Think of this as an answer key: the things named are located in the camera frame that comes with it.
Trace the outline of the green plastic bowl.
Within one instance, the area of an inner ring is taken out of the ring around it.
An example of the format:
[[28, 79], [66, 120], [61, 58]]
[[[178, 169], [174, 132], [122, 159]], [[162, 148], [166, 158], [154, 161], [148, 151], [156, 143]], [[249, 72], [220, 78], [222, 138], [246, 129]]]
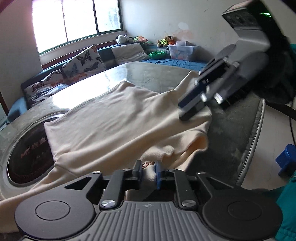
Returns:
[[165, 51], [154, 51], [149, 53], [150, 58], [154, 60], [164, 59], [166, 58], [166, 52]]

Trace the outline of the upright butterfly print pillow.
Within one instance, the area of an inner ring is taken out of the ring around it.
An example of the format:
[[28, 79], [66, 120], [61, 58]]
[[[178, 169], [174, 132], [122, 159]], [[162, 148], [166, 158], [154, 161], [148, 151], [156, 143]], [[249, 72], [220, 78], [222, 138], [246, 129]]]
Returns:
[[106, 66], [95, 45], [74, 56], [61, 68], [67, 85], [72, 85], [105, 70]]

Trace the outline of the plain grey cushion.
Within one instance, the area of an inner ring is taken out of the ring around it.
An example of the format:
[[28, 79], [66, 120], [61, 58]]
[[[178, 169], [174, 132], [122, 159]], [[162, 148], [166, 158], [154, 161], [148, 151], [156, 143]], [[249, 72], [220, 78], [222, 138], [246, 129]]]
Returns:
[[150, 59], [140, 43], [112, 47], [111, 51], [118, 65]]

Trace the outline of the teal jacket sleeve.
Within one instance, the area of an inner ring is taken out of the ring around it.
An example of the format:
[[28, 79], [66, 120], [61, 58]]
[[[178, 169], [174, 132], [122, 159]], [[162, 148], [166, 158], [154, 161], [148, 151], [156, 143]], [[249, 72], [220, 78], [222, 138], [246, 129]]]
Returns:
[[282, 210], [283, 220], [275, 236], [275, 240], [295, 240], [296, 235], [296, 183], [295, 173], [291, 176], [287, 185], [284, 186], [276, 203]]

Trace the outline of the colourful plush toys pile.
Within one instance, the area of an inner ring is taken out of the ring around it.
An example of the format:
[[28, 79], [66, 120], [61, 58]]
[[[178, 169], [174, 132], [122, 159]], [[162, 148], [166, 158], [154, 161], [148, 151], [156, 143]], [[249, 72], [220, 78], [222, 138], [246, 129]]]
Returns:
[[157, 47], [158, 48], [165, 48], [170, 45], [175, 45], [175, 38], [174, 36], [165, 36], [162, 40], [157, 40]]

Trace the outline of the large window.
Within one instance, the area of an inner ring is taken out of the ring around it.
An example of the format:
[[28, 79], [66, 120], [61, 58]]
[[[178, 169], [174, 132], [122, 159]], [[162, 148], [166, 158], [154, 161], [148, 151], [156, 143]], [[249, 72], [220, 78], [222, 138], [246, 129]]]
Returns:
[[32, 18], [39, 54], [123, 29], [119, 1], [32, 1]]

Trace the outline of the flat butterfly print pillow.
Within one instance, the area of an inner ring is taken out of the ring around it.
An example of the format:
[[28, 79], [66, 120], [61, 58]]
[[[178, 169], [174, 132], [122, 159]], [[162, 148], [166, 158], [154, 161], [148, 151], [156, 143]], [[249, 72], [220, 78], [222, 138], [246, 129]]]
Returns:
[[33, 107], [68, 86], [65, 83], [62, 71], [55, 70], [39, 82], [26, 87], [24, 92], [29, 106]]

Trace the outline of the cream knit garment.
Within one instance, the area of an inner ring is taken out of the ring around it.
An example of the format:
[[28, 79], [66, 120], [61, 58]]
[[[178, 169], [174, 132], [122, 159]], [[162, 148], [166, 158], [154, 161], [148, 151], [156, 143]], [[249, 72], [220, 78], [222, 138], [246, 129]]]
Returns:
[[211, 111], [202, 109], [190, 121], [179, 119], [178, 99], [194, 86], [194, 71], [173, 90], [156, 93], [122, 81], [107, 93], [86, 101], [61, 118], [45, 123], [53, 169], [29, 191], [1, 201], [1, 233], [16, 232], [16, 207], [27, 198], [93, 171], [144, 163], [148, 180], [152, 162], [185, 171], [196, 154], [208, 149]]

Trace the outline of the clear plastic storage box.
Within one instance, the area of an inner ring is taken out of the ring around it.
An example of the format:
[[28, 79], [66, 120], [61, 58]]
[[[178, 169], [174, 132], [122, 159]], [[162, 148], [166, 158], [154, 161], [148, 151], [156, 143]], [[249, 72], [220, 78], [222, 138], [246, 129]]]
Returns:
[[190, 45], [188, 42], [169, 45], [170, 58], [184, 61], [196, 61], [198, 59], [199, 49], [200, 46]]

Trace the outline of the blue corner sofa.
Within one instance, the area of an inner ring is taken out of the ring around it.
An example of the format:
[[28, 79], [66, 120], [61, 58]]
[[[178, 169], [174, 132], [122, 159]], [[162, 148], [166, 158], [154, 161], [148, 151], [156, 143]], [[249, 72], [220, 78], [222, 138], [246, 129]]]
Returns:
[[[115, 60], [114, 54], [111, 51], [111, 48], [113, 46], [104, 46], [102, 48], [98, 48], [98, 52], [100, 56], [102, 57], [103, 63], [106, 65], [106, 69], [111, 69], [116, 67], [117, 61]], [[156, 63], [156, 64], [162, 64], [162, 65], [169, 65], [169, 66], [175, 66], [175, 67], [180, 67], [180, 68], [185, 68], [185, 69], [190, 69], [190, 70], [195, 70], [199, 71], [201, 70], [206, 63], [202, 60], [192, 60], [192, 61], [187, 61], [187, 60], [178, 60], [178, 59], [172, 59], [170, 57], [170, 51], [168, 47], [165, 48], [157, 48], [156, 45], [148, 45], [148, 44], [142, 44], [142, 47], [144, 48], [144, 51], [149, 54], [152, 52], [157, 52], [157, 51], [163, 51], [165, 52], [165, 56], [158, 58], [158, 59], [149, 59], [147, 60], [148, 63]], [[25, 91], [25, 88], [28, 87], [29, 85], [35, 84], [38, 81], [41, 81], [44, 79], [47, 75], [49, 75], [51, 72], [60, 70], [66, 62], [68, 62], [70, 59], [64, 59], [63, 61], [56, 63], [55, 65], [49, 66], [48, 68], [44, 69], [34, 77], [30, 78], [29, 80], [25, 81], [24, 83], [21, 84], [21, 90]], [[24, 114], [28, 109], [30, 109], [31, 106], [29, 102], [27, 101], [27, 98], [25, 96], [22, 96], [19, 98], [11, 107], [8, 117], [6, 120], [6, 123], [11, 123], [14, 121], [16, 118], [18, 118], [20, 115]]]

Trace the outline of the blue plastic stool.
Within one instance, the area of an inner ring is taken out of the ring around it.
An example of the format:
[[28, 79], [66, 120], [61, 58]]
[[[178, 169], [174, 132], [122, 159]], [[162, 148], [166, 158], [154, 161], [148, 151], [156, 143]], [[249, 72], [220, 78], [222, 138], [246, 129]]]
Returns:
[[295, 145], [288, 144], [281, 154], [275, 159], [280, 166], [279, 176], [290, 177], [295, 172]]

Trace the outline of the round black induction cooktop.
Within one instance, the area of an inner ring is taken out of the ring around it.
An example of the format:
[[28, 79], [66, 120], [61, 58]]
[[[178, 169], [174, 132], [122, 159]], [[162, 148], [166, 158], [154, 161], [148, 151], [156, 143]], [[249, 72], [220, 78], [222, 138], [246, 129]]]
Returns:
[[10, 184], [16, 187], [32, 185], [53, 168], [54, 161], [44, 123], [59, 117], [60, 114], [48, 116], [34, 123], [13, 145], [6, 168]]

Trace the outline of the black white plush toy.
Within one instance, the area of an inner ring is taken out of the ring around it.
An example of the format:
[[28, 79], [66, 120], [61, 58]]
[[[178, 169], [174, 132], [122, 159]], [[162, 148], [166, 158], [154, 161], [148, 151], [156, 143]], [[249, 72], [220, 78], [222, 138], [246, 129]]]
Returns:
[[129, 44], [133, 42], [133, 37], [130, 37], [128, 35], [118, 35], [115, 39], [117, 44], [123, 45], [123, 44]]

